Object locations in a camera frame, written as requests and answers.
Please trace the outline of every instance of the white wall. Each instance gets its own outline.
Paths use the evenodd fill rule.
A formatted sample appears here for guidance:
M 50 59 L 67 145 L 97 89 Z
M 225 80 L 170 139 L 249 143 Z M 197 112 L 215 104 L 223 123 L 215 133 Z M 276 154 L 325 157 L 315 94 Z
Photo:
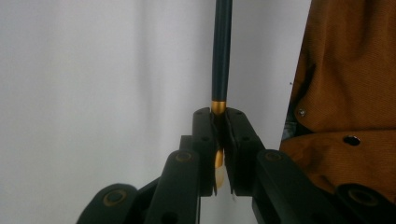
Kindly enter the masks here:
M 309 0 L 234 1 L 228 106 L 278 148 Z M 0 223 L 74 223 L 210 106 L 215 0 L 0 2 Z M 227 186 L 201 223 L 256 223 Z

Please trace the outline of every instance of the white backdrop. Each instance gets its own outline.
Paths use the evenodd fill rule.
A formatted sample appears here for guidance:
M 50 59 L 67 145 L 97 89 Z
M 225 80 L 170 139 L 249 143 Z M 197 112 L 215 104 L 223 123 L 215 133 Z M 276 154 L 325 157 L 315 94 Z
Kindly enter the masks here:
M 233 3 L 228 106 L 282 134 L 309 0 Z M 0 223 L 75 223 L 100 189 L 161 174 L 210 106 L 215 0 L 0 2 Z M 201 223 L 256 223 L 229 188 Z

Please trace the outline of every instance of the black rod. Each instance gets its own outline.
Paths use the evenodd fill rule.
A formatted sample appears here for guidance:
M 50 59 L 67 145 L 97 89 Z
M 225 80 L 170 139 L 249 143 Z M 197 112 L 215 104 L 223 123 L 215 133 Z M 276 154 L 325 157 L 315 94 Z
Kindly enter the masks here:
M 212 64 L 212 101 L 227 100 L 233 0 L 217 0 Z

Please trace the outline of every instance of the metal rivet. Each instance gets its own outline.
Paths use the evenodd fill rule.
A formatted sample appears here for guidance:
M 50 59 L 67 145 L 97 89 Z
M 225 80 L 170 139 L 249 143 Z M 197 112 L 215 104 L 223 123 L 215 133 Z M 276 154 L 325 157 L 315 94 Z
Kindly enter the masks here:
M 378 205 L 378 199 L 375 196 L 361 189 L 350 189 L 347 195 L 355 202 L 366 206 Z
M 127 193 L 123 189 L 115 189 L 110 191 L 105 198 L 103 199 L 103 203 L 105 206 L 114 206 L 116 204 L 122 203 L 126 198 Z
M 304 117 L 304 116 L 306 115 L 306 111 L 305 111 L 304 109 L 299 109 L 299 110 L 298 110 L 298 114 L 299 114 L 301 117 Z
M 265 153 L 265 159 L 268 161 L 280 161 L 282 160 L 282 156 L 275 152 L 267 152 Z
M 176 160 L 180 162 L 185 162 L 191 160 L 192 155 L 188 152 L 179 152 L 176 155 Z
M 355 147 L 361 143 L 361 140 L 357 136 L 348 135 L 348 136 L 344 137 L 344 142 Z

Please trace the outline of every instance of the brown cloth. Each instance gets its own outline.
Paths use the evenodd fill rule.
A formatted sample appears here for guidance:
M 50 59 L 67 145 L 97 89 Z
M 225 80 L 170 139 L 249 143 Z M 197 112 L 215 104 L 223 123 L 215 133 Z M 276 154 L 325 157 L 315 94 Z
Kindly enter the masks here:
M 396 1 L 313 0 L 290 104 L 312 133 L 280 150 L 317 186 L 363 184 L 394 203 Z

